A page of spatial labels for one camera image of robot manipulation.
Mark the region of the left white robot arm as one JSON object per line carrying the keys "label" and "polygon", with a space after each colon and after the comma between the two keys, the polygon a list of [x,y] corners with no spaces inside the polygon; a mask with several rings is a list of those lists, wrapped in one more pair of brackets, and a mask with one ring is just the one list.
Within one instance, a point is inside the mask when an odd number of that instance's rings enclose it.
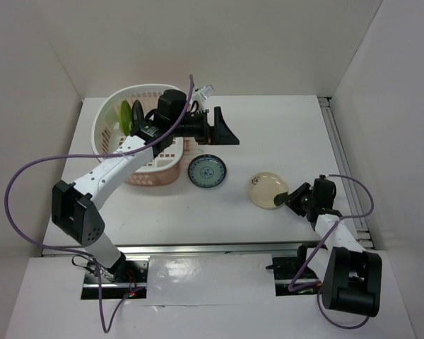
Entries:
{"label": "left white robot arm", "polygon": [[52,222],[75,240],[100,266],[110,282],[120,280],[130,266],[126,256],[105,234],[100,209],[112,193],[140,167],[147,165],[177,137],[194,138],[200,145],[238,145],[239,139],[215,107],[214,124],[208,110],[189,111],[193,100],[168,88],[156,108],[144,112],[139,99],[131,105],[130,131],[118,149],[89,173],[68,184],[61,180],[52,189]]}

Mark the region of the cream plate black mark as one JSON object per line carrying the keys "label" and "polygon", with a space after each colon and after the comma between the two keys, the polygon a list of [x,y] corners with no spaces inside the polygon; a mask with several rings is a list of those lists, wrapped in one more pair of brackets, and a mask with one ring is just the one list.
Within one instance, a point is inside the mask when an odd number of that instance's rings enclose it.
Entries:
{"label": "cream plate black mark", "polygon": [[278,194],[285,192],[289,192],[287,183],[273,172],[256,173],[247,184],[247,196],[250,201],[267,210],[277,209],[274,199]]}

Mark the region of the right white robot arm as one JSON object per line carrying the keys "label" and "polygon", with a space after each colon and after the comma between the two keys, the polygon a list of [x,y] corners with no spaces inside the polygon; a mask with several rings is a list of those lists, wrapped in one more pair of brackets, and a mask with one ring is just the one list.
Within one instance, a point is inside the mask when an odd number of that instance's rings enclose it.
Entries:
{"label": "right white robot arm", "polygon": [[288,290],[298,292],[313,287],[299,285],[298,279],[313,273],[322,284],[317,294],[318,306],[325,309],[357,314],[366,318],[379,312],[382,259],[361,246],[344,225],[347,215],[334,209],[336,185],[333,175],[321,175],[313,184],[304,183],[291,194],[280,193],[273,202],[286,205],[310,222],[321,237],[319,243],[294,260],[297,272]]}

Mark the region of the green plate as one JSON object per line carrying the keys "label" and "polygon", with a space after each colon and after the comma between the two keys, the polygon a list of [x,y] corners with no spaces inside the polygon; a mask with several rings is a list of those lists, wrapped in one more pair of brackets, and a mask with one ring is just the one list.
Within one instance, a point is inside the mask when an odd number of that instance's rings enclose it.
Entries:
{"label": "green plate", "polygon": [[127,100],[124,100],[118,111],[119,127],[125,136],[129,136],[132,128],[131,106]]}

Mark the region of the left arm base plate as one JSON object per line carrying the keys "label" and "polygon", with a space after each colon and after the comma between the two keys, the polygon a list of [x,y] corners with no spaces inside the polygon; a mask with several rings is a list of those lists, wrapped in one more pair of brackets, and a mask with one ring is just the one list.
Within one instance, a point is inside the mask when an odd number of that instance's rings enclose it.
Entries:
{"label": "left arm base plate", "polygon": [[[87,256],[74,255],[71,264],[84,272],[81,290],[82,300],[97,300],[99,296],[99,277],[93,261]],[[100,269],[103,299],[121,299],[130,293],[129,299],[145,299],[149,257],[130,257],[122,273],[114,276],[104,268]]]}

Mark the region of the blue floral plate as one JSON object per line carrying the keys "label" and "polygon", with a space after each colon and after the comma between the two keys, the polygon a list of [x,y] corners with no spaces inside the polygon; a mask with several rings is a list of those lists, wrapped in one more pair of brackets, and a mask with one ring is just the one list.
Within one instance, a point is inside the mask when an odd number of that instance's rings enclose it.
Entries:
{"label": "blue floral plate", "polygon": [[202,189],[219,186],[228,173],[225,163],[216,155],[204,154],[195,157],[187,168],[189,180]]}

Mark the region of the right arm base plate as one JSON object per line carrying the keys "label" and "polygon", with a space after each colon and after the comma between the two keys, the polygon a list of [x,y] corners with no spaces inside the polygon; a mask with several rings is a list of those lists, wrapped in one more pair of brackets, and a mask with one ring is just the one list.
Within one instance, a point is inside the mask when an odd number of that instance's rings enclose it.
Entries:
{"label": "right arm base plate", "polygon": [[322,286],[315,273],[306,268],[302,275],[298,278],[295,286],[314,282],[316,285],[303,287],[298,291],[291,292],[288,286],[291,280],[295,277],[296,273],[300,270],[301,266],[307,258],[308,248],[305,245],[298,247],[295,255],[290,256],[276,256],[272,258],[272,264],[268,265],[266,269],[271,271],[275,280],[275,293],[277,297],[285,297],[291,295],[316,295]]}

